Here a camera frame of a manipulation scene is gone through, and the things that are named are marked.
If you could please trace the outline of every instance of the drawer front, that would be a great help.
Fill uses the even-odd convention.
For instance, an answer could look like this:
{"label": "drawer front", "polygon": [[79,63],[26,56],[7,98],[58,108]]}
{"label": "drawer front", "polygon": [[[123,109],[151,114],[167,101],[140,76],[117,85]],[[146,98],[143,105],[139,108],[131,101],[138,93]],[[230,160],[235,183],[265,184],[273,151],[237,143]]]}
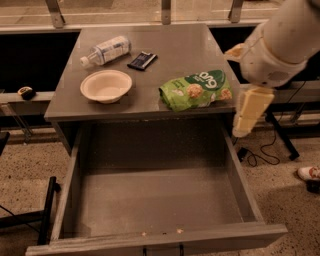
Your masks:
{"label": "drawer front", "polygon": [[265,225],[217,117],[85,124],[51,242],[26,255],[192,255],[265,247]]}

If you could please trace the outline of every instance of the sneaker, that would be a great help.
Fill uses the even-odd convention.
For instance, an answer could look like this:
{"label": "sneaker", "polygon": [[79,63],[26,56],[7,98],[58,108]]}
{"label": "sneaker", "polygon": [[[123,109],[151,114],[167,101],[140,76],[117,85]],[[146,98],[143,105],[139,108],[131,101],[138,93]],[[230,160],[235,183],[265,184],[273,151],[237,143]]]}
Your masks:
{"label": "sneaker", "polygon": [[318,167],[302,167],[298,169],[297,173],[304,181],[320,181],[320,169]]}

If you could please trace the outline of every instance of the clear plastic bottle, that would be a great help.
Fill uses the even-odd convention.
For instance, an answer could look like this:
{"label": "clear plastic bottle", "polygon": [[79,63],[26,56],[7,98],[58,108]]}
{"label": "clear plastic bottle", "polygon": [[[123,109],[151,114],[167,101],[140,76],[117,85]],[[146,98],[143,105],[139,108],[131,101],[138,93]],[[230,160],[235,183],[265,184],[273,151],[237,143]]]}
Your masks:
{"label": "clear plastic bottle", "polygon": [[130,50],[131,42],[129,39],[125,36],[118,36],[92,47],[90,54],[80,58],[80,62],[83,67],[90,64],[103,65],[129,53]]}

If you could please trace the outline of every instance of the green chip bag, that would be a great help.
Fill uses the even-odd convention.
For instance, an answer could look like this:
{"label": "green chip bag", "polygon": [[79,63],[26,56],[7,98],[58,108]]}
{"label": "green chip bag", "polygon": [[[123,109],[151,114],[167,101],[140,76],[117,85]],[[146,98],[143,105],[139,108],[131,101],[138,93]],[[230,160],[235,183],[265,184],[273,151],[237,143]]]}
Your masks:
{"label": "green chip bag", "polygon": [[213,101],[232,98],[229,82],[222,70],[172,79],[159,90],[162,101],[176,112],[207,107]]}

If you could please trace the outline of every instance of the bowl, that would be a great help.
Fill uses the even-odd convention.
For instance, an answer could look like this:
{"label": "bowl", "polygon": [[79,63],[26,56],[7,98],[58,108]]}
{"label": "bowl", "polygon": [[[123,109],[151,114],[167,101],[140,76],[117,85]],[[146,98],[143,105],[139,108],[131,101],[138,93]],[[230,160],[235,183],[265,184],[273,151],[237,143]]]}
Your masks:
{"label": "bowl", "polygon": [[104,70],[86,77],[80,91],[87,99],[104,104],[118,101],[132,86],[132,79],[117,70]]}

